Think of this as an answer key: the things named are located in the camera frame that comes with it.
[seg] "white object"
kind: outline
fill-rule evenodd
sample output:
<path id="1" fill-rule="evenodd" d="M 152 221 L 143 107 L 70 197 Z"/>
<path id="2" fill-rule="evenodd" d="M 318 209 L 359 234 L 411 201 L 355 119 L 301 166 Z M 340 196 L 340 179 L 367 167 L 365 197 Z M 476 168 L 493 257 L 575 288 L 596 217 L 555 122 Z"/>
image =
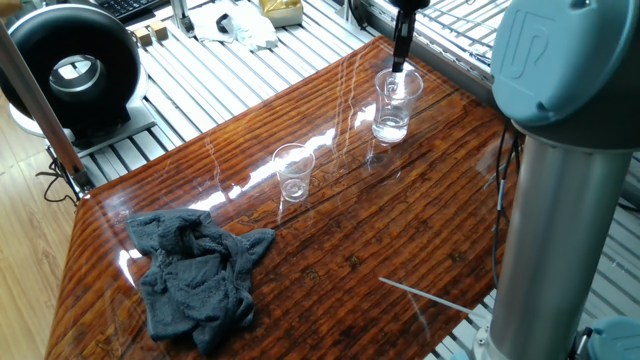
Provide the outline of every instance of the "white object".
<path id="1" fill-rule="evenodd" d="M 249 50 L 273 49 L 278 46 L 273 24 L 249 2 L 239 2 L 229 15 L 233 19 L 236 39 Z"/>
<path id="2" fill-rule="evenodd" d="M 216 21 L 224 14 L 228 14 L 230 19 L 223 22 L 229 31 L 228 34 L 218 31 L 216 25 Z M 199 40 L 231 43 L 235 39 L 251 51 L 273 49 L 278 46 L 276 29 L 271 21 L 246 1 L 239 2 L 237 5 L 228 1 L 219 1 L 203 6 L 200 11 L 193 12 L 191 21 Z"/>

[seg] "wooden table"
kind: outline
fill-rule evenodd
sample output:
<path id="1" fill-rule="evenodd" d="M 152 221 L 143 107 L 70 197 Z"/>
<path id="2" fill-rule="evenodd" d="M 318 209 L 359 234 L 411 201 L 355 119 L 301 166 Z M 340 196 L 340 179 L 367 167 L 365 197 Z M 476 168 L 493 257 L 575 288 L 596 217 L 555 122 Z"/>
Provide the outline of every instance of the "wooden table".
<path id="1" fill-rule="evenodd" d="M 408 136 L 373 138 L 376 38 L 136 171 L 87 194 L 77 218 L 47 358 L 192 359 L 188 341 L 155 343 L 136 289 L 150 260 L 129 214 L 210 210 L 235 234 L 276 230 L 252 275 L 253 326 L 216 358 L 421 359 L 463 314 L 386 285 L 386 277 L 473 307 L 492 288 L 494 171 L 504 118 L 413 59 L 425 89 Z M 308 201 L 287 203 L 270 163 L 285 143 L 314 149 Z"/>

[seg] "wooden floor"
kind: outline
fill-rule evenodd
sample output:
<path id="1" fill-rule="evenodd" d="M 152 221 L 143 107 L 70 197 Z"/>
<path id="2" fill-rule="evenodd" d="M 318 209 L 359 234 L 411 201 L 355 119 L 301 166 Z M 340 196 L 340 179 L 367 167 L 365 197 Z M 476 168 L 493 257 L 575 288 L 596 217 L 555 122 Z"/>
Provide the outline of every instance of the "wooden floor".
<path id="1" fill-rule="evenodd" d="M 0 359 L 41 359 L 73 226 L 70 201 L 43 198 L 51 160 L 41 138 L 19 129 L 0 93 Z M 71 194 L 58 180 L 52 198 Z"/>

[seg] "cup with water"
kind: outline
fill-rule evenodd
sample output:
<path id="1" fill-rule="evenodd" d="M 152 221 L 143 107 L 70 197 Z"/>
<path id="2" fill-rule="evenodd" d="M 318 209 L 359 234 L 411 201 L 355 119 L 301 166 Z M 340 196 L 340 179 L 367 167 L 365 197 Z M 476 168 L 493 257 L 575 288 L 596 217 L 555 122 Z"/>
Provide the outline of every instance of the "cup with water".
<path id="1" fill-rule="evenodd" d="M 309 180 L 316 158 L 308 147 L 286 144 L 273 153 L 282 196 L 292 202 L 304 200 L 309 195 Z"/>
<path id="2" fill-rule="evenodd" d="M 373 135 L 389 143 L 398 142 L 407 135 L 409 120 L 416 99 L 424 84 L 415 70 L 394 73 L 383 70 L 376 76 L 378 104 L 373 120 Z"/>

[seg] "gray towel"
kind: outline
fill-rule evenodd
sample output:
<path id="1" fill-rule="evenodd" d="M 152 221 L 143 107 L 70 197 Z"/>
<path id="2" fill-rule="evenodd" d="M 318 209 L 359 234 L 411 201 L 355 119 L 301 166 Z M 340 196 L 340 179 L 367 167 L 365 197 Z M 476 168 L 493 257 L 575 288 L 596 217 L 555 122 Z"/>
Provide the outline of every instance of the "gray towel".
<path id="1" fill-rule="evenodd" d="M 140 280 L 151 339 L 191 334 L 207 355 L 228 330 L 252 323 L 251 270 L 275 239 L 273 230 L 234 236 L 213 225 L 208 212 L 180 209 L 131 215 L 127 231 L 151 256 Z"/>

